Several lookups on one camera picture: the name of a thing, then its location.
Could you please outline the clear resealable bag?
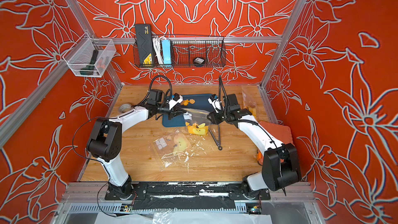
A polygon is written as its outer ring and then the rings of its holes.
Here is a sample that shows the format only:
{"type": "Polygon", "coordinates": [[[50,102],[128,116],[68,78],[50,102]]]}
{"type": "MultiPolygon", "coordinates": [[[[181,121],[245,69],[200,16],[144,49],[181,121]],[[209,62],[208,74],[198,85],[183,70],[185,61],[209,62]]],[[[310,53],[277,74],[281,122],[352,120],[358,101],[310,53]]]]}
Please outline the clear resealable bag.
{"type": "Polygon", "coordinates": [[[252,95],[245,89],[242,88],[243,105],[245,109],[248,109],[252,115],[257,118],[258,108],[257,103],[252,95]]]}
{"type": "Polygon", "coordinates": [[[209,112],[192,108],[185,108],[184,110],[186,110],[186,113],[183,114],[183,118],[188,133],[200,136],[207,135],[211,124],[210,120],[207,118],[209,112]]]}

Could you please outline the black metal tongs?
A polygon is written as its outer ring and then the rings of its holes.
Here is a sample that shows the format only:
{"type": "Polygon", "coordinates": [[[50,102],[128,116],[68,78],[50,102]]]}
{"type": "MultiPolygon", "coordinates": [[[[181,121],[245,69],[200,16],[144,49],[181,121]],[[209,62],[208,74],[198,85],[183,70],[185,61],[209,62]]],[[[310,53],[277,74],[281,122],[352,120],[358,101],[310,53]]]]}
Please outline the black metal tongs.
{"type": "Polygon", "coordinates": [[[208,133],[211,135],[212,139],[214,140],[218,150],[222,150],[220,126],[211,124],[208,128],[208,133]]]}

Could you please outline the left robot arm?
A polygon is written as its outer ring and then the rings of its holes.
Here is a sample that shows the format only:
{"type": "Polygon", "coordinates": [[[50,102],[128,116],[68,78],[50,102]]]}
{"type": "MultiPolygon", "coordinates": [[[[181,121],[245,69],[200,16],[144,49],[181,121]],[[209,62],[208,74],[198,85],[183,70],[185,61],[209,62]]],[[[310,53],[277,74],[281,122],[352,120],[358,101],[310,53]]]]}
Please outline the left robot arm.
{"type": "Polygon", "coordinates": [[[102,164],[108,176],[108,190],[117,198],[127,199],[133,193],[131,176],[120,158],[123,132],[153,116],[169,120],[186,113],[180,107],[183,97],[173,93],[171,81],[163,75],[155,76],[145,97],[131,110],[117,117],[97,117],[87,142],[87,151],[102,164]]]}

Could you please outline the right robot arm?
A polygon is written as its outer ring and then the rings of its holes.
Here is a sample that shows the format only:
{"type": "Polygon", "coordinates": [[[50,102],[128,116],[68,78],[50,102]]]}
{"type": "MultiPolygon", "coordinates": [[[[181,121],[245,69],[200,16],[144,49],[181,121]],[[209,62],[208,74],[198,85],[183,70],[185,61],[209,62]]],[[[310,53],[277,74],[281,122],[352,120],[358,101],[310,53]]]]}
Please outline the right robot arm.
{"type": "Polygon", "coordinates": [[[246,197],[254,197],[261,190],[283,190],[302,180],[299,156],[296,147],[273,136],[260,125],[248,109],[242,109],[235,94],[227,94],[222,78],[219,77],[219,93],[209,99],[214,111],[207,119],[212,124],[222,122],[234,125],[246,134],[263,154],[261,172],[245,176],[241,191],[246,197]]]}

